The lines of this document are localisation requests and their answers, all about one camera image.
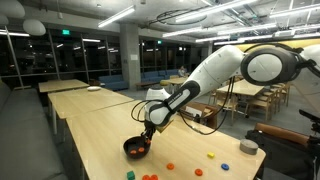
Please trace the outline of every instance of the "ceiling light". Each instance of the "ceiling light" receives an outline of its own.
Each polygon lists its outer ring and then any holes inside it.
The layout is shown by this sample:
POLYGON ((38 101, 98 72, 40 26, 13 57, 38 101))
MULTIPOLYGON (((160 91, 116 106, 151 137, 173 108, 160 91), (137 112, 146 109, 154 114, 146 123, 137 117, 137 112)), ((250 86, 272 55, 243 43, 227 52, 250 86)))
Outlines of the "ceiling light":
POLYGON ((98 39, 83 39, 85 42, 100 42, 98 39))
POLYGON ((178 16, 176 18, 176 22, 182 22, 182 21, 186 21, 186 20, 189 20, 189 19, 194 19, 194 18, 205 16, 205 15, 221 12, 221 11, 224 11, 226 9, 234 8, 234 7, 237 7, 237 6, 244 5, 244 4, 249 4, 249 3, 252 3, 254 1, 257 1, 257 0, 235 0, 235 1, 232 1, 232 2, 229 2, 229 3, 225 3, 225 4, 221 4, 221 5, 205 8, 205 9, 202 9, 200 11, 196 11, 196 12, 193 11, 193 12, 178 16))
POLYGON ((316 36, 320 36, 320 33, 312 33, 312 34, 299 34, 299 35, 295 35, 293 36, 293 38, 305 38, 305 37, 316 37, 316 36))
POLYGON ((247 40, 256 40, 256 39, 267 39, 267 38, 272 38, 272 35, 242 37, 242 38, 239 38, 238 41, 247 41, 247 40))
POLYGON ((208 2, 208 0, 201 0, 203 3, 205 3, 206 5, 212 6, 211 3, 208 2))
POLYGON ((191 28, 191 29, 185 29, 182 31, 176 31, 176 32, 172 32, 172 33, 165 33, 162 35, 162 37, 170 37, 170 36, 177 36, 180 34, 187 34, 187 33, 192 33, 192 32, 199 32, 202 31, 202 27, 196 27, 196 28, 191 28))
POLYGON ((298 27, 291 27, 293 30, 306 30, 306 29, 317 29, 320 28, 320 24, 313 24, 307 26, 298 26, 298 27))
POLYGON ((258 29, 274 28, 274 27, 277 27, 277 24, 271 23, 271 24, 264 24, 264 25, 258 25, 258 26, 252 26, 252 27, 219 31, 218 35, 242 33, 242 32, 248 32, 248 31, 253 31, 253 30, 258 30, 258 29))
POLYGON ((275 18, 275 17, 288 16, 291 14, 298 14, 298 13, 308 12, 308 11, 312 11, 312 10, 316 10, 316 9, 320 9, 320 4, 314 4, 314 5, 310 5, 310 6, 304 6, 304 7, 300 7, 300 8, 279 11, 279 12, 270 14, 269 17, 275 18))
POLYGON ((135 11, 135 6, 130 6, 127 9, 115 14, 114 16, 112 16, 112 17, 100 22, 98 27, 99 28, 104 27, 104 26, 112 23, 113 21, 116 21, 116 20, 118 20, 120 18, 123 18, 124 16, 127 16, 128 14, 133 13, 134 11, 135 11))
POLYGON ((229 38, 230 36, 218 36, 218 37, 212 37, 212 38, 197 39, 196 42, 216 41, 216 40, 229 39, 229 38))
POLYGON ((225 44, 238 44, 238 43, 243 43, 244 41, 223 41, 223 42, 216 42, 214 45, 225 45, 225 44))
MULTIPOLYGON (((0 32, 0 35, 7 35, 6 32, 0 32)), ((29 37, 29 34, 26 33, 9 33, 10 36, 24 36, 24 37, 29 37)))

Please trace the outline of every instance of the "chair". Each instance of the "chair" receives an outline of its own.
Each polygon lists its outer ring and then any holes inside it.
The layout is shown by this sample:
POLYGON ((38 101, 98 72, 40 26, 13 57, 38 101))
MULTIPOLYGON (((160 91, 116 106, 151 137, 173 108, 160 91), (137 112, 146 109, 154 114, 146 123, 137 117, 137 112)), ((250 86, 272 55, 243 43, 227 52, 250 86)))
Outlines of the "chair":
MULTIPOLYGON (((216 105, 217 106, 223 106, 223 103, 226 100, 226 92, 216 92, 216 105)), ((237 112, 238 108, 238 98, 235 95, 232 95, 230 99, 227 100, 225 106, 226 110, 231 109, 232 115, 231 115, 231 124, 233 125, 234 122, 234 112, 237 112)))
POLYGON ((275 92, 272 92, 269 96, 267 96, 266 101, 261 101, 259 99, 252 99, 247 103, 246 107, 246 114, 249 115, 250 111, 252 109, 252 106, 254 107, 260 107, 266 111, 266 121, 272 118, 272 105, 274 104, 274 96, 275 92))
POLYGON ((279 88, 274 88, 271 89, 271 92, 265 92, 263 95, 258 95, 255 98, 261 101, 267 101, 268 96, 270 96, 272 93, 275 93, 274 95, 274 101, 273 101, 273 105, 274 105, 274 113, 280 112, 280 104, 281 104, 281 99, 282 99, 282 90, 283 87, 279 87, 279 88))
MULTIPOLYGON (((286 104, 286 106, 288 107, 289 104, 289 93, 290 93, 290 86, 291 86, 291 82, 287 82, 286 84, 283 83, 279 83, 277 85, 272 85, 273 87, 281 87, 282 85, 282 99, 283 99, 283 103, 286 104)), ((264 95, 268 96, 270 94, 270 92, 265 92, 264 95)))
POLYGON ((213 97, 213 104, 216 103, 216 96, 217 96, 217 90, 212 90, 209 94, 209 101, 208 104, 210 104, 211 97, 213 97))

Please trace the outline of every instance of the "floor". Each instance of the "floor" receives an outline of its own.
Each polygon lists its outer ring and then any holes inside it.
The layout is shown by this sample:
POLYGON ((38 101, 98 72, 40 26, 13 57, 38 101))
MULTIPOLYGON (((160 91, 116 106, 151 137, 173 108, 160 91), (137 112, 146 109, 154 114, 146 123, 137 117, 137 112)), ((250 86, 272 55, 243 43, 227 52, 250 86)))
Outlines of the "floor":
MULTIPOLYGON (((133 99, 144 100, 147 90, 124 90, 120 91, 120 93, 127 95, 133 99)), ((201 97, 196 98, 194 101, 208 103, 209 95, 203 95, 201 97)), ((297 92, 297 90, 292 87, 290 90, 290 99, 289 106, 285 105, 281 106, 281 111, 275 114, 272 120, 265 122, 265 114, 263 111, 255 111, 253 110, 249 118, 245 118, 244 115, 238 114, 238 118, 235 123, 231 125, 231 113, 228 112, 224 124, 221 126, 219 131, 230 135, 237 139, 243 139, 248 130, 254 129, 254 126, 258 122, 279 126, 282 128, 286 128, 292 131, 296 131, 302 134, 310 135, 313 132, 310 130, 312 123, 305 117, 301 116, 298 112, 300 108, 303 108, 306 111, 313 111, 310 105, 306 102, 305 99, 297 92)), ((223 113, 218 114, 218 124, 223 119, 223 113)), ((64 129, 66 126, 63 121, 58 121, 59 130, 64 129)), ((77 153, 75 146, 73 145, 73 140, 70 132, 66 131, 66 141, 61 143, 62 137, 55 136, 55 142, 57 144, 57 148, 59 154, 61 156, 63 165, 66 170, 66 174, 70 180, 78 180, 78 179, 87 179, 86 174, 83 171, 83 167, 81 165, 81 158, 77 153)))

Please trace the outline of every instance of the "long table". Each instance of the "long table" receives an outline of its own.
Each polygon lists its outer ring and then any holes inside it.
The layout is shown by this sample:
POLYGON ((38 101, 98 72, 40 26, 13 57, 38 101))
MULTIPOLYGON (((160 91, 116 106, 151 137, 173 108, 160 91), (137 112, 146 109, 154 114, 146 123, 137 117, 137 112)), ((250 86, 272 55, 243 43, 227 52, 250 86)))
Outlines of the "long table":
MULTIPOLYGON (((139 136, 144 125, 132 120, 130 113, 134 101, 114 107, 67 118, 71 135, 84 164, 89 179, 126 179, 126 173, 134 171, 136 179, 145 174, 158 175, 159 179, 253 179, 265 152, 257 155, 240 151, 240 141, 220 132, 203 136, 189 129, 175 116, 173 123, 162 133, 153 136, 151 149, 146 157, 132 160, 126 157, 123 143, 130 137, 139 136), (208 152, 215 157, 207 157, 208 152), (166 165, 174 163, 168 170, 166 165), (222 163, 230 166, 228 171, 222 163), (195 169, 203 175, 195 175, 195 169)), ((193 123, 191 125, 209 132, 212 129, 193 123)))
MULTIPOLYGON (((228 87, 224 86, 220 89, 217 89, 217 91, 221 91, 221 92, 228 92, 228 87)), ((241 95, 247 95, 247 96, 255 96, 258 92, 260 92, 262 89, 264 88, 264 86, 257 86, 257 85, 253 85, 251 83, 249 83, 246 80, 241 80, 238 82, 235 82, 233 85, 233 94, 241 94, 241 95)))
POLYGON ((127 103, 134 99, 104 88, 98 91, 77 89, 48 94, 52 107, 52 119, 54 134, 57 134, 56 114, 59 119, 83 114, 102 108, 127 103))
POLYGON ((77 79, 54 80, 54 81, 39 83, 39 91, 41 93, 50 93, 50 92, 56 92, 56 91, 62 91, 62 90, 84 88, 88 86, 89 84, 79 81, 77 79))
POLYGON ((170 86, 173 86, 172 88, 172 93, 174 93, 174 85, 176 85, 177 87, 179 87, 181 84, 183 84, 188 78, 186 77, 180 77, 180 78, 174 78, 174 79, 166 79, 166 80, 162 80, 163 82, 168 83, 170 86))

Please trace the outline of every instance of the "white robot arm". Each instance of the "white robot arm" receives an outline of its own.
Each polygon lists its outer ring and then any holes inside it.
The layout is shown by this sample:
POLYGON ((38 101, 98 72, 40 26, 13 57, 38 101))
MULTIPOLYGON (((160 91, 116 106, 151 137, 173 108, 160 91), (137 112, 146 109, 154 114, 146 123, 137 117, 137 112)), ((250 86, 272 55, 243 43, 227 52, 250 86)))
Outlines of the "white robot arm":
POLYGON ((146 100, 149 102, 145 106, 145 120, 142 121, 146 129, 138 138, 139 142, 128 140, 125 143, 126 152, 136 148, 137 144, 149 148, 147 142, 151 141, 155 127, 167 125, 171 116, 183 105, 217 89, 236 74, 242 74, 249 83, 261 86, 292 81, 320 112, 319 52, 320 45, 308 46, 300 54, 284 47, 260 48, 248 55, 235 46, 220 48, 205 59, 172 95, 163 88, 148 90, 146 100))

